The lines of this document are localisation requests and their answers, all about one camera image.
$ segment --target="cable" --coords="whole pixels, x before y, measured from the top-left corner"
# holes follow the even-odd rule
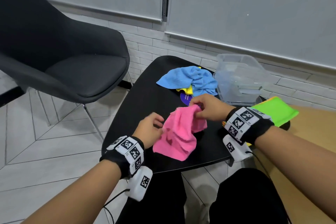
[[[252,151],[245,151],[245,153],[251,153],[251,154],[253,154],[253,156],[255,156],[255,157],[257,158],[257,160],[259,161],[260,165],[261,165],[261,166],[263,167],[263,169],[265,170],[265,173],[266,173],[267,177],[268,177],[268,178],[271,180],[271,182],[273,183],[270,174],[267,172],[266,168],[264,167],[264,165],[262,164],[262,162],[260,161],[260,159],[257,157],[257,155],[254,154]],[[292,224],[292,221],[291,221],[291,219],[289,218],[288,213],[287,213],[285,207],[283,207],[283,209],[285,210],[285,213],[286,213],[286,215],[287,215],[288,222],[289,222],[290,224]]]
[[[113,219],[113,216],[111,214],[111,212],[109,211],[109,209],[107,209],[107,205],[109,203],[111,203],[112,200],[114,200],[116,197],[120,196],[122,193],[126,192],[126,191],[129,191],[130,189],[124,189],[122,192],[120,192],[118,195],[116,195],[114,198],[112,198],[110,201],[108,201],[104,206],[103,206],[103,209],[106,209],[108,211],[108,213],[111,215],[111,218],[112,218],[112,222],[114,224],[114,219]]]

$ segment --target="chair armrest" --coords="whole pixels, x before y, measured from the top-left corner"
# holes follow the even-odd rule
[[[129,58],[123,35],[114,29],[69,19],[65,34],[74,53]]]
[[[60,81],[0,52],[0,70],[15,81],[49,95],[76,102],[80,97]]]

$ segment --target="brown cardboard surface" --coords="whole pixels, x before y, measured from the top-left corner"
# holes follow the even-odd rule
[[[300,113],[291,120],[289,132],[336,152],[336,112],[292,106]],[[292,223],[335,223],[306,198],[260,151],[255,150],[285,205]],[[255,159],[257,168],[263,171]]]

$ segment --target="person's left hand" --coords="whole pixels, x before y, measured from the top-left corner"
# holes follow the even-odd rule
[[[145,149],[148,149],[153,146],[162,135],[163,121],[164,118],[161,115],[152,112],[149,116],[139,122],[139,125],[132,136],[139,138],[143,142]]]

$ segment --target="forearm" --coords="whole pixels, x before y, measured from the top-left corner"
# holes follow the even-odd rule
[[[93,223],[120,177],[121,172],[118,165],[103,160],[23,223]]]
[[[315,205],[336,220],[336,154],[277,127],[256,147]]]

